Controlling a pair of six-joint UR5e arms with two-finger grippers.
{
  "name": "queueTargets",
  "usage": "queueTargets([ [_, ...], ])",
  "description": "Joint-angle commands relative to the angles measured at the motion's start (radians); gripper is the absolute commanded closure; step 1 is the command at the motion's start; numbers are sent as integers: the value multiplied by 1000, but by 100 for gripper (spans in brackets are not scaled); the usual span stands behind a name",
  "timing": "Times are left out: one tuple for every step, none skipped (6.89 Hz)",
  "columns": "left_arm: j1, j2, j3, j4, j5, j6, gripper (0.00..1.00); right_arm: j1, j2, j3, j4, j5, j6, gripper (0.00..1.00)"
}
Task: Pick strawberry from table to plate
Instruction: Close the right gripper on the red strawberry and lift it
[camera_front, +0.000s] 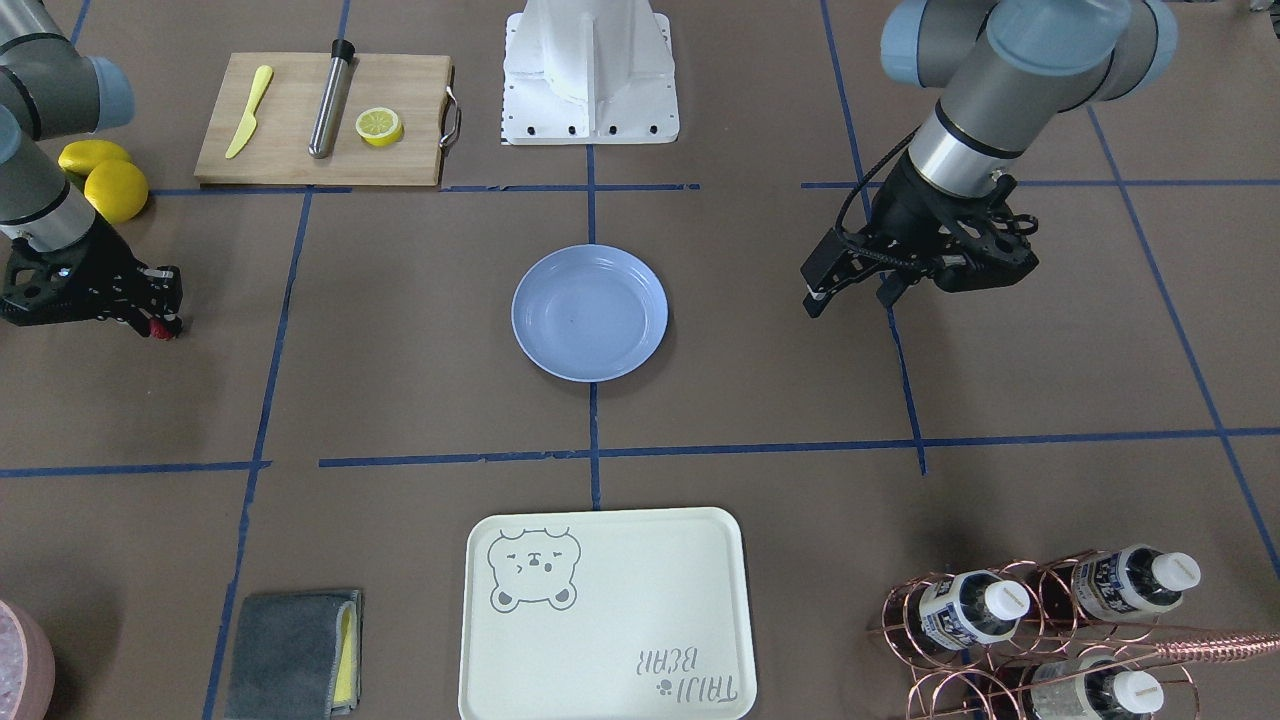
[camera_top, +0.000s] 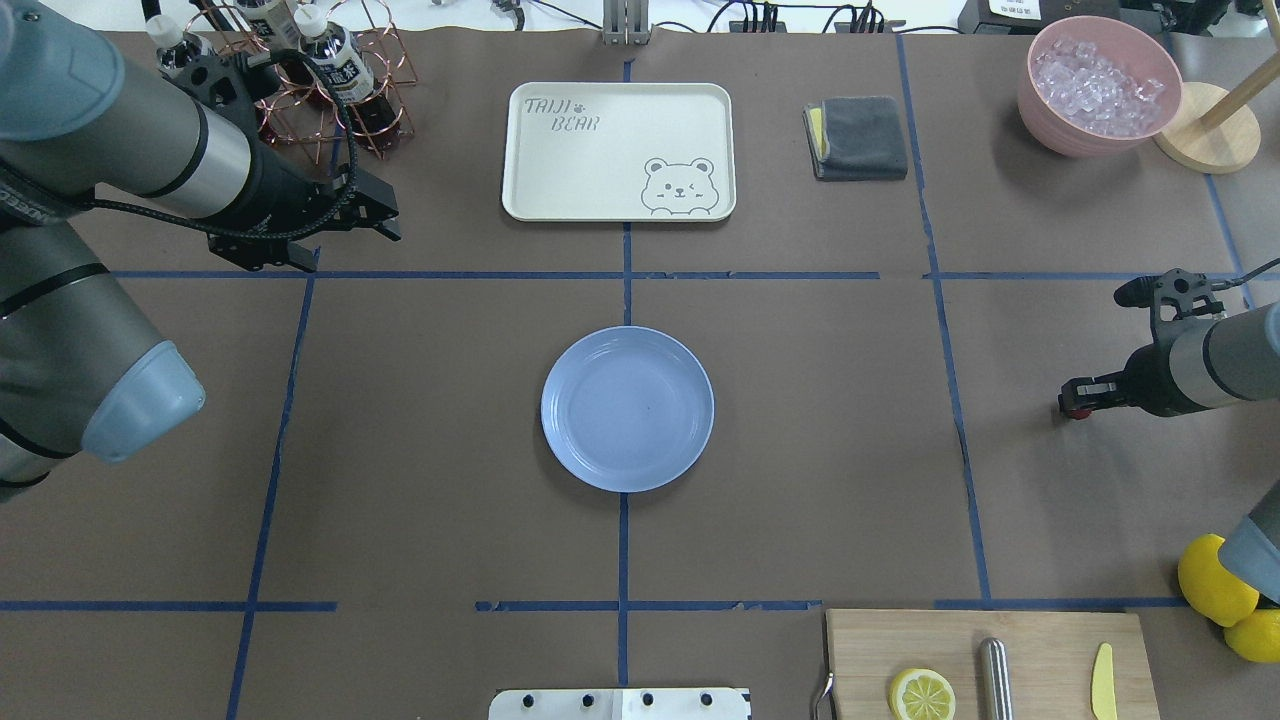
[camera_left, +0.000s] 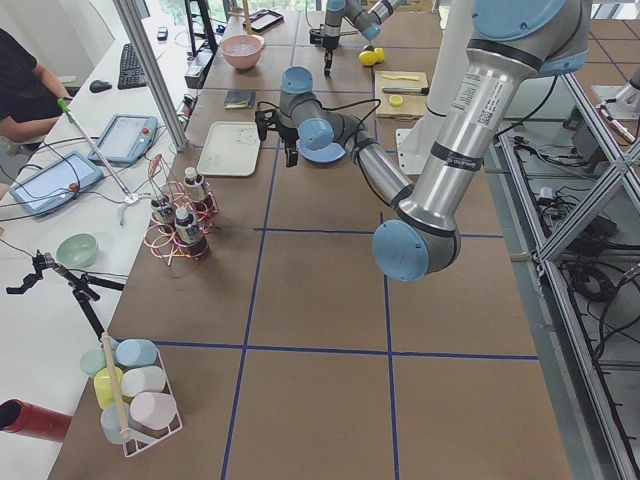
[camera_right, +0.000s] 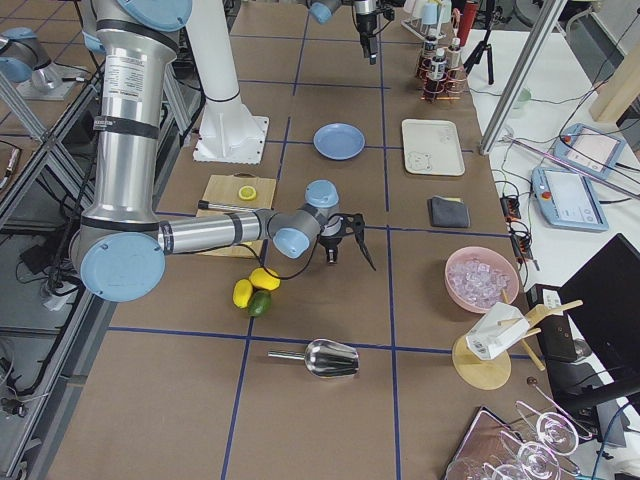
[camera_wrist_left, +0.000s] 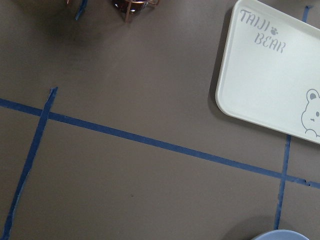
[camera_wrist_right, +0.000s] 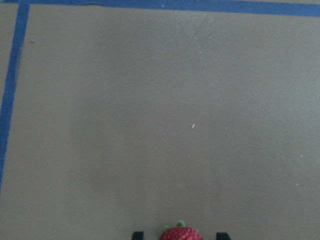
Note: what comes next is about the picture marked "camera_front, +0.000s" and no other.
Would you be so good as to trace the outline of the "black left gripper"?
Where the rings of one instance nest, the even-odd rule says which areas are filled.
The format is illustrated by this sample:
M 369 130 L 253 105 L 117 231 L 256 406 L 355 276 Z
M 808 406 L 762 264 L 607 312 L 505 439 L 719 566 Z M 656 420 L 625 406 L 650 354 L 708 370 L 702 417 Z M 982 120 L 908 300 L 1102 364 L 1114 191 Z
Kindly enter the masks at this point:
M 817 319 L 854 277 L 879 272 L 876 297 L 884 309 L 924 279 L 950 293 L 1016 284 L 1039 264 L 1029 242 L 1038 229 L 1037 217 L 1005 202 L 881 195 L 861 231 L 829 228 L 801 264 L 803 306 Z

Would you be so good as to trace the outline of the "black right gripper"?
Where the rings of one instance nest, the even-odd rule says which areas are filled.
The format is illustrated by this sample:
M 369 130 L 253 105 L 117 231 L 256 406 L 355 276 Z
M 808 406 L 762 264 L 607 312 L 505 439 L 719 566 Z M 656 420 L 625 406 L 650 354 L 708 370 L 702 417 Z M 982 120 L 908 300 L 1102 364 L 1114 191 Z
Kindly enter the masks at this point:
M 145 338 L 169 341 L 184 329 L 178 266 L 147 266 L 106 225 L 91 225 L 78 242 L 40 252 L 20 236 L 3 273 L 3 319 L 51 325 L 113 319 Z

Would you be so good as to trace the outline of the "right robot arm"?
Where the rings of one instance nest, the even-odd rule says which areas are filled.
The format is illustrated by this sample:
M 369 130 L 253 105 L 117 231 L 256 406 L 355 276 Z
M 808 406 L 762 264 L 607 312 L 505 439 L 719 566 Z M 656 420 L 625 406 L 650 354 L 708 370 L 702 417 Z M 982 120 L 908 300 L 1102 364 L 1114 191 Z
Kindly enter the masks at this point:
M 128 124 L 134 95 L 102 56 L 84 56 L 41 1 L 1 8 L 3 318 L 14 325 L 113 319 L 177 337 L 175 266 L 140 261 L 38 142 Z

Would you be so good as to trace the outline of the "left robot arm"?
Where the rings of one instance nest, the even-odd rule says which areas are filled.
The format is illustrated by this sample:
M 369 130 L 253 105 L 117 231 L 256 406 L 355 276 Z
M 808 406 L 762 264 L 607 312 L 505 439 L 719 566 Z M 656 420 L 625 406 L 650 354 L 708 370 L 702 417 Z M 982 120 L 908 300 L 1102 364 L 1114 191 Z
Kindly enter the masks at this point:
M 941 95 L 882 159 L 864 227 L 840 211 L 803 264 L 808 315 L 877 274 L 886 307 L 920 281 L 950 293 L 1019 283 L 1039 260 L 1037 219 L 1009 206 L 1015 163 L 1056 115 L 1156 81 L 1178 40 L 1164 1 L 900 3 L 881 36 L 884 73 Z

